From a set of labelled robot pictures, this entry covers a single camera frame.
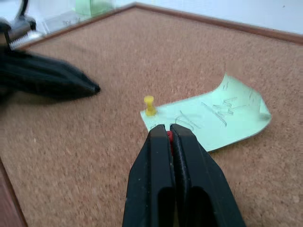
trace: yellow push pin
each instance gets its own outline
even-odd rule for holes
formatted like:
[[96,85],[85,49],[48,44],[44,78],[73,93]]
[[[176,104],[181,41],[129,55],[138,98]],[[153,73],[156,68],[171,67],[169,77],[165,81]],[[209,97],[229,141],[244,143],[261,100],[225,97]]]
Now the yellow push pin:
[[153,96],[145,96],[144,102],[147,105],[147,108],[145,110],[145,114],[147,116],[154,116],[157,113],[156,108],[153,106]]

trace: wooden frame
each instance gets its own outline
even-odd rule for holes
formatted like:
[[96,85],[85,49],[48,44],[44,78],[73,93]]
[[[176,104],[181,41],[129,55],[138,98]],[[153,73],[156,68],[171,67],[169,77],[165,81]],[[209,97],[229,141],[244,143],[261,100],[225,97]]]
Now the wooden frame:
[[[210,24],[210,25],[214,25],[214,26],[225,27],[228,29],[239,30],[239,31],[243,31],[243,32],[256,34],[256,35],[262,35],[262,36],[266,36],[269,38],[275,38],[275,39],[293,42],[296,44],[303,44],[303,35],[299,35],[299,34],[288,33],[288,32],[268,29],[268,28],[262,28],[262,27],[258,27],[258,26],[251,26],[251,25],[246,25],[243,23],[231,22],[231,21],[227,21],[227,20],[221,20],[221,19],[216,19],[216,18],[212,18],[212,17],[206,17],[206,16],[201,16],[201,15],[196,15],[196,14],[191,14],[191,13],[186,13],[186,12],[181,12],[181,11],[175,11],[175,10],[170,10],[170,9],[165,9],[165,8],[153,7],[153,6],[145,5],[145,4],[141,4],[141,3],[133,3],[130,5],[115,9],[113,11],[110,11],[101,16],[92,18],[88,21],[77,24],[75,26],[68,27],[65,30],[55,32],[41,40],[29,43],[29,44],[25,44],[25,45],[21,46],[20,49],[24,50],[32,45],[45,42],[45,41],[55,38],[57,36],[68,33],[70,31],[82,28],[84,26],[90,25],[92,23],[101,21],[105,18],[111,17],[113,15],[122,13],[122,12],[130,10],[130,9],[134,9],[134,8],[147,10],[147,11],[160,13],[160,14],[165,14],[165,15],[169,15],[169,16],[173,16],[173,17],[179,17],[179,18],[183,18],[183,19],[193,20],[193,21]],[[0,219],[4,220],[4,223],[7,224],[8,227],[12,227],[12,226],[27,227],[26,220],[21,211],[19,202],[16,198],[14,189],[10,183],[9,177],[6,173],[6,170],[4,168],[4,165],[1,161],[1,159],[0,159],[0,168],[1,168],[1,178],[0,178],[1,207],[4,210],[4,212],[2,212],[0,215]]]

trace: cork board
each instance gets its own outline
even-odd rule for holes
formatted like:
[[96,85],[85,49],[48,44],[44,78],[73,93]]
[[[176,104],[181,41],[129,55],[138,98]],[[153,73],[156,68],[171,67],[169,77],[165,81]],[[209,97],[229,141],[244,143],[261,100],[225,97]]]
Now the cork board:
[[147,136],[143,97],[162,105],[211,91],[228,60],[242,62],[238,79],[273,119],[211,156],[247,226],[303,222],[301,45],[131,9],[30,50],[69,61],[102,91],[60,103],[17,93],[1,105],[0,155],[28,226],[121,226],[128,172]]

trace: black clamp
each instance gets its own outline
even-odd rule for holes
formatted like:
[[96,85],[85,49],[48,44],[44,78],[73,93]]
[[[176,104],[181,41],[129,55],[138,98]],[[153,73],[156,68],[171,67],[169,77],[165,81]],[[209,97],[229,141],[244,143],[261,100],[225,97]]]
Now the black clamp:
[[191,130],[170,131],[153,128],[133,164],[123,227],[244,227],[220,167]]

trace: green sticky note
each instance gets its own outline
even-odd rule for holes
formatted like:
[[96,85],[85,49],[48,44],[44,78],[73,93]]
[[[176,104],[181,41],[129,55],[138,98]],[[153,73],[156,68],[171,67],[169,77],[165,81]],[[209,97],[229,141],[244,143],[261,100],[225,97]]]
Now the green sticky note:
[[206,151],[253,136],[271,120],[260,93],[227,74],[212,92],[159,106],[155,116],[140,114],[148,131],[158,124],[189,128]]
[[114,9],[113,0],[76,0],[75,11],[82,15],[98,15]]

